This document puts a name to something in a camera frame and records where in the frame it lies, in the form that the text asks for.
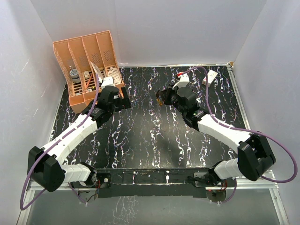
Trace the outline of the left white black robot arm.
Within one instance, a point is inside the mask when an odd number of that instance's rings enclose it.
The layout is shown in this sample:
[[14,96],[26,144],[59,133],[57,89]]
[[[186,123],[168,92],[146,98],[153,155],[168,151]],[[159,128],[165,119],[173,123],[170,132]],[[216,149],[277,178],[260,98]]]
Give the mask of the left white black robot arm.
[[76,121],[64,132],[42,148],[34,146],[29,151],[28,173],[48,192],[64,183],[80,182],[92,187],[97,181],[97,171],[87,163],[63,164],[67,156],[87,136],[106,123],[115,112],[131,107],[125,87],[106,86],[99,93],[97,104],[89,104]]

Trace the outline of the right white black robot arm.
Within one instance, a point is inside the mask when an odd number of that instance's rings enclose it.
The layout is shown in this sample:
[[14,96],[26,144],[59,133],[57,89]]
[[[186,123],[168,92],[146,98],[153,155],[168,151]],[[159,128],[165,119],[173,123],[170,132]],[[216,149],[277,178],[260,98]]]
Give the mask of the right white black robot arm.
[[169,86],[159,90],[156,99],[161,105],[172,105],[177,109],[186,125],[214,137],[237,153],[237,158],[217,162],[194,181],[214,186],[220,186],[233,177],[244,176],[257,181],[276,162],[266,137],[217,124],[207,110],[198,106],[196,94],[191,88]]

